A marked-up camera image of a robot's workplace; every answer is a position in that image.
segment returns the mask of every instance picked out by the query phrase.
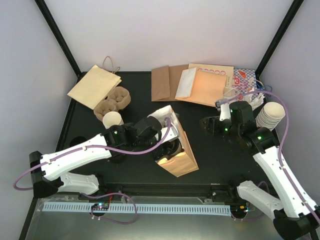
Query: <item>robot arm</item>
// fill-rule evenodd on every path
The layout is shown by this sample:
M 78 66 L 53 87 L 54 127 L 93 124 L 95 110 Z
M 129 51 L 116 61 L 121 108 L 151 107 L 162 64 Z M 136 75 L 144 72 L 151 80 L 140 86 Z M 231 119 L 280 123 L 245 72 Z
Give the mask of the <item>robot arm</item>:
M 31 167 L 47 163 L 31 173 L 35 198 L 44 198 L 57 192 L 77 192 L 94 194 L 104 182 L 101 177 L 70 173 L 78 167 L 91 162 L 124 157 L 125 154 L 105 149 L 112 147 L 133 151 L 137 148 L 150 148 L 165 136 L 168 127 L 163 127 L 154 117 L 146 117 L 133 125 L 115 125 L 95 137 L 68 149 L 42 155 L 36 151 L 29 155 Z M 163 143 L 170 146 L 178 140 L 178 131 L 173 125 Z
M 246 101 L 237 101 L 230 105 L 217 102 L 216 106 L 221 111 L 220 116 L 205 118 L 202 121 L 204 128 L 210 134 L 222 134 L 226 138 L 236 139 L 246 148 L 269 178 L 279 199 L 248 180 L 236 187 L 238 196 L 267 215 L 284 239 L 297 239 L 317 228 L 319 225 L 305 203 L 307 202 L 318 216 L 320 208 L 300 185 L 283 156 L 281 159 L 284 165 L 280 165 L 279 142 L 269 129 L 257 128 L 251 106 Z M 283 168 L 306 202 L 301 201 Z

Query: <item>paper bag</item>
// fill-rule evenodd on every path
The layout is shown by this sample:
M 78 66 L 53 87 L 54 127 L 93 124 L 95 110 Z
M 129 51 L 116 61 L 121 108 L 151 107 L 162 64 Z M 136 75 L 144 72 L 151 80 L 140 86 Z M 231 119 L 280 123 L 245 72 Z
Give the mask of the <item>paper bag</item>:
M 189 65 L 163 66 L 151 70 L 151 100 L 176 101 L 182 71 Z
M 190 147 L 186 133 L 184 132 L 178 118 L 170 105 L 158 109 L 149 116 L 153 116 L 164 125 L 165 118 L 169 117 L 171 124 L 177 129 L 183 151 L 170 159 L 163 158 L 158 165 L 176 177 L 191 173 L 199 169 L 195 156 Z
M 67 95 L 93 110 L 120 82 L 119 76 L 94 65 Z

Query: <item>black table surface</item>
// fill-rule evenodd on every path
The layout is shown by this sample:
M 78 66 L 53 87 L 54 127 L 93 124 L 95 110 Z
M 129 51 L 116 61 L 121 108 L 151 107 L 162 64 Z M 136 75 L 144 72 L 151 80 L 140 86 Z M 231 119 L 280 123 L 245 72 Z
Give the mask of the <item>black table surface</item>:
M 229 180 L 240 175 L 255 183 L 269 182 L 263 170 L 249 153 L 235 143 L 225 142 L 222 136 L 211 136 L 201 129 L 199 120 L 218 114 L 214 107 L 183 101 L 151 102 L 150 72 L 120 72 L 117 74 L 122 79 L 120 86 L 128 89 L 131 95 L 131 103 L 120 111 L 123 121 L 136 123 L 155 110 L 171 105 L 173 110 L 179 114 L 179 121 L 187 134 L 199 170 L 175 177 L 158 166 L 149 154 L 145 154 L 127 155 L 126 160 L 119 164 L 105 159 L 98 160 L 74 169 L 73 173 L 101 174 L 107 184 L 227 184 Z M 70 142 L 75 137 L 83 136 L 90 139 L 103 130 L 102 122 L 96 118 L 93 111 L 76 103 L 70 116 L 65 139 L 62 142 L 63 148 L 69 148 Z

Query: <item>paper sheet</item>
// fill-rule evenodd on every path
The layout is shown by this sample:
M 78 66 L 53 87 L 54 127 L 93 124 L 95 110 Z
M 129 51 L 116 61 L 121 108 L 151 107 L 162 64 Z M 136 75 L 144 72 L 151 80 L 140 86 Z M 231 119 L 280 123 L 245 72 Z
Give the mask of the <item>paper sheet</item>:
M 175 98 L 188 98 L 191 95 L 192 87 L 196 76 L 197 68 L 190 68 L 182 71 Z
M 67 95 L 93 110 L 120 82 L 119 76 L 94 65 Z

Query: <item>brown envelope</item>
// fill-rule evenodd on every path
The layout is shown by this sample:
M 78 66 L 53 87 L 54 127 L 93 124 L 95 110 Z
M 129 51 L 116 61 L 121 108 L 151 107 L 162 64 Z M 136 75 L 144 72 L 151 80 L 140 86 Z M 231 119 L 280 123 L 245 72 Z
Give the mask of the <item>brown envelope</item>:
M 176 101 L 182 71 L 189 65 L 163 66 L 151 70 L 151 101 Z
M 224 96 L 227 76 L 206 71 L 196 71 L 190 97 L 178 97 L 178 100 L 216 106 L 216 101 Z

